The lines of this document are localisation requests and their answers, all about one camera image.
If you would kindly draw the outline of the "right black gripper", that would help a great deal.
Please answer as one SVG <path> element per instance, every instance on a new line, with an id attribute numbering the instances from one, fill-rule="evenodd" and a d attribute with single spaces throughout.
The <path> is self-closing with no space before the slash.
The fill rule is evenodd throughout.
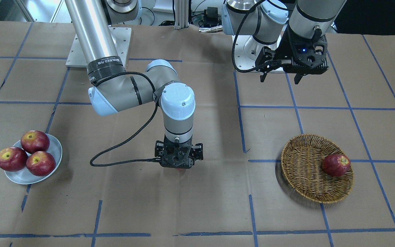
<path id="1" fill-rule="evenodd" d="M 191 168 L 196 160 L 203 160 L 203 144 L 193 145 L 192 139 L 182 142 L 179 136 L 155 143 L 155 161 L 162 167 Z"/>

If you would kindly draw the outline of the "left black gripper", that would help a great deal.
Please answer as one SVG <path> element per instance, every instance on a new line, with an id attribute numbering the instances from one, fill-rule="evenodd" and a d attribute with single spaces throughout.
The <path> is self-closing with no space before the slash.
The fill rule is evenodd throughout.
<path id="1" fill-rule="evenodd" d="M 305 38 L 287 27 L 276 50 L 263 47 L 255 61 L 255 70 L 260 72 L 263 83 L 267 74 L 283 68 L 284 72 L 295 73 L 294 83 L 298 85 L 304 75 L 323 74 L 329 69 L 326 52 L 327 40 L 320 26 L 314 26 L 312 37 Z"/>

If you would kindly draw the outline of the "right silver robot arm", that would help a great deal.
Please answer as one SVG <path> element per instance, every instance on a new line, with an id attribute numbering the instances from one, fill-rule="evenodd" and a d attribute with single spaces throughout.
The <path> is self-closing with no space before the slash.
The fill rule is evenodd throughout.
<path id="1" fill-rule="evenodd" d="M 162 59 L 149 63 L 145 72 L 125 70 L 117 51 L 110 25 L 137 19 L 141 14 L 139 0 L 66 0 L 87 62 L 92 87 L 89 99 L 101 116 L 154 102 L 163 112 L 165 135 L 155 144 L 155 157 L 162 167 L 190 169 L 203 160 L 203 145 L 192 144 L 193 114 L 196 108 L 193 89 L 180 82 L 175 69 Z"/>

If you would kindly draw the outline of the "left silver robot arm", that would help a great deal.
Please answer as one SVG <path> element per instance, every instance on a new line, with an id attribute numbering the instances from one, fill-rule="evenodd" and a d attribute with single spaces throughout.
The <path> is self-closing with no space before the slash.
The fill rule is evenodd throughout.
<path id="1" fill-rule="evenodd" d="M 232 36 L 234 69 L 267 74 L 282 68 L 298 84 L 306 75 L 324 74 L 326 31 L 344 7 L 345 0 L 296 0 L 290 7 L 281 0 L 226 0 L 222 27 Z"/>

